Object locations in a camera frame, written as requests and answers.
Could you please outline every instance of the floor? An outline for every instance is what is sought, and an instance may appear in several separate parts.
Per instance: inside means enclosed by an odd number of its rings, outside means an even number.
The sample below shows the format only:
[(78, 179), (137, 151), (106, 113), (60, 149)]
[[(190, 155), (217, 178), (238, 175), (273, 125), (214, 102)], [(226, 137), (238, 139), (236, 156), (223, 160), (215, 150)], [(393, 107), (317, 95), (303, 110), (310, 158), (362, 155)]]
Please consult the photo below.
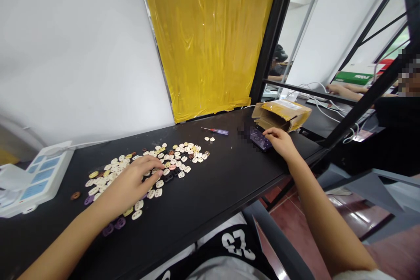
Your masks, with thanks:
[[(284, 178), (276, 188), (266, 194), (268, 201), (274, 199), (289, 179)], [(367, 205), (363, 198), (356, 194), (329, 196), (329, 199), (358, 237), (388, 215), (387, 211), (378, 206)], [(306, 223), (295, 187), (270, 211), (270, 215), (299, 252), (315, 278), (331, 279)], [(289, 279), (264, 235), (261, 236), (261, 241), (263, 251), (278, 278)], [(420, 225), (366, 247), (383, 272), (398, 280), (420, 279)]]

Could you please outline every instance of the open cardboard box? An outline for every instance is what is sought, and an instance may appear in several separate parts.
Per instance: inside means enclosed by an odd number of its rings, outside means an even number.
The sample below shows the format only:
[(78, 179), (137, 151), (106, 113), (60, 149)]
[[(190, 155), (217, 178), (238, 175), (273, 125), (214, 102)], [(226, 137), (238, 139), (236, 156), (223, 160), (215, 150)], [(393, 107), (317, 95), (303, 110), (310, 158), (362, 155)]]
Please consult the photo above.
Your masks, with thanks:
[(302, 127), (312, 110), (288, 100), (276, 100), (267, 103), (257, 103), (252, 118), (257, 125), (267, 130), (276, 127), (287, 131), (295, 131)]

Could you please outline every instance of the yellow curtain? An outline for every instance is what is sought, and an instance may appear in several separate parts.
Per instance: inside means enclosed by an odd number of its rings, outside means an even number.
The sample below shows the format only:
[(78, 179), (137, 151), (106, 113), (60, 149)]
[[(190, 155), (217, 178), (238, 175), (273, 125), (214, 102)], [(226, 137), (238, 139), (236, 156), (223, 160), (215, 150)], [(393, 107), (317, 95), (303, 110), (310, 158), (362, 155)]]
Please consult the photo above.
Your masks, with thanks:
[(273, 0), (147, 0), (175, 122), (249, 105)]

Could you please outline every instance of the chair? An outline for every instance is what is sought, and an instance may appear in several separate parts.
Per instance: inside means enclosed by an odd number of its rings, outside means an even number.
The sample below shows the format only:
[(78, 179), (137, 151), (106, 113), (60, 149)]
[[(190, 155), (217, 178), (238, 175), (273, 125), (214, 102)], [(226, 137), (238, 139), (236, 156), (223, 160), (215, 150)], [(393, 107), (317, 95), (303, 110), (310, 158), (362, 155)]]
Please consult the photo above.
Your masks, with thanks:
[(243, 210), (242, 214), (246, 223), (258, 239), (259, 234), (256, 222), (261, 227), (261, 230), (267, 237), (268, 242), (279, 258), (290, 279), (315, 279), (302, 257), (298, 254), (296, 249), (294, 249), (293, 245), (289, 242), (286, 236), (284, 236), (276, 222), (259, 201), (254, 202), (248, 208)]
[[(379, 177), (397, 181), (384, 185)], [(331, 164), (318, 177), (324, 191), (345, 186), (350, 191), (380, 206), (393, 215), (388, 223), (375, 233), (370, 233), (363, 243), (372, 244), (393, 234), (420, 224), (420, 179), (372, 169), (357, 176), (350, 176), (343, 169)]]

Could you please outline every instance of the desk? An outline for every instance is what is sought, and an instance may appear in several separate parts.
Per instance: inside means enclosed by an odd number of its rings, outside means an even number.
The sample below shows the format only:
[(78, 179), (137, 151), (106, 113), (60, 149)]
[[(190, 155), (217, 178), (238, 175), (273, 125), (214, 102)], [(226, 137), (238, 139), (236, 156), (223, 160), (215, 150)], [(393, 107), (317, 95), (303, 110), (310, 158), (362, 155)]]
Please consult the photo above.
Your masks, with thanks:
[[(145, 202), (140, 219), (128, 217), (120, 231), (99, 235), (70, 277), (141, 278), (257, 200), (288, 172), (274, 149), (263, 153), (237, 131), (252, 124), (252, 111), (245, 108), (76, 150), (54, 199), (26, 215), (0, 219), (0, 278), (21, 274), (85, 209), (89, 189), (84, 184), (92, 169), (163, 142), (169, 147), (185, 141), (199, 144), (202, 152), (210, 152), (208, 159), (187, 162), (191, 172), (165, 183), (162, 197)], [(199, 127), (225, 129), (229, 136), (214, 134), (216, 141), (206, 142), (210, 133)], [(305, 159), (322, 149), (298, 133), (291, 136)], [(82, 196), (71, 202), (75, 191)]]

